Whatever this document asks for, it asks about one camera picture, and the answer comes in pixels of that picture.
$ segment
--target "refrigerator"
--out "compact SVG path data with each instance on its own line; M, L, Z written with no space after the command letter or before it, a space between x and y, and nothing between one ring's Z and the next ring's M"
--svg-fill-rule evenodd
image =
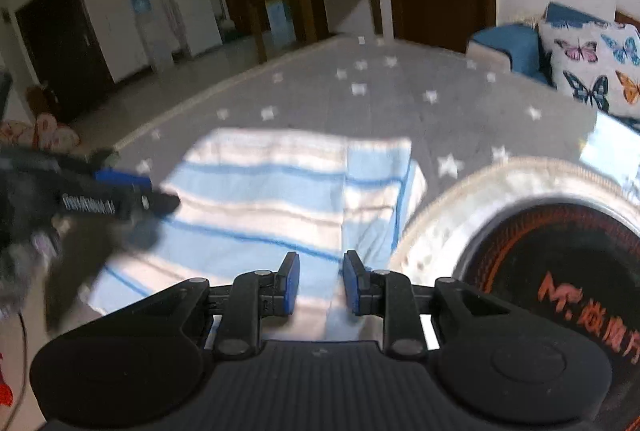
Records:
M210 0L168 0L172 27L180 46L191 57L222 45Z

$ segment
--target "red object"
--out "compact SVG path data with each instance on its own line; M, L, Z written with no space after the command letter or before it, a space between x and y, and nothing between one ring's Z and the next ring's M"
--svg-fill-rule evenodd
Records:
M2 378L2 370L0 369L0 405L11 407L14 403L14 394L11 391L9 385Z

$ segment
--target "table leg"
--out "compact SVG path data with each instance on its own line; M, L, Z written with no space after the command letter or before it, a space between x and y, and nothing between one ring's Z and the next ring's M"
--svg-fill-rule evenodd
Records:
M318 42L318 33L316 32L316 21L314 19L314 8L311 0L300 0L302 7L302 21L305 26L305 37L307 44Z
M376 35L382 35L382 10L380 10L380 0L369 0L371 5L371 18L373 19L373 30Z
M253 4L249 5L249 21L251 22L251 32L254 34L255 46L258 49L258 62L262 64L267 62L267 49L264 47L264 39L262 38L258 7Z

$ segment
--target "pink butterfly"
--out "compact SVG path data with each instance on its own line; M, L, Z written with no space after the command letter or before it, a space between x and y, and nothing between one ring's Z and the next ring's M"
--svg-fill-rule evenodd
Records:
M580 46L580 40L578 40L578 46L573 46L567 41L556 39L556 44L564 50L564 54L568 58L574 61L579 61L582 58L587 62L598 62L598 56L596 55L598 43L596 41L588 41Z

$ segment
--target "power cord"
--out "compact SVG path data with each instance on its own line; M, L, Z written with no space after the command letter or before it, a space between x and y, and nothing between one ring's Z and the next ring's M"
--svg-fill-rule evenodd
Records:
M27 374L29 366L27 358L27 328L24 324L22 312L18 312L18 319L20 319L20 325L22 327L22 387L20 388L20 394L15 401L14 408L11 413L9 413L9 418L2 427L2 431L8 431L9 427L11 427L11 424L14 422L15 416L18 414L18 410L24 401L24 395L27 392Z

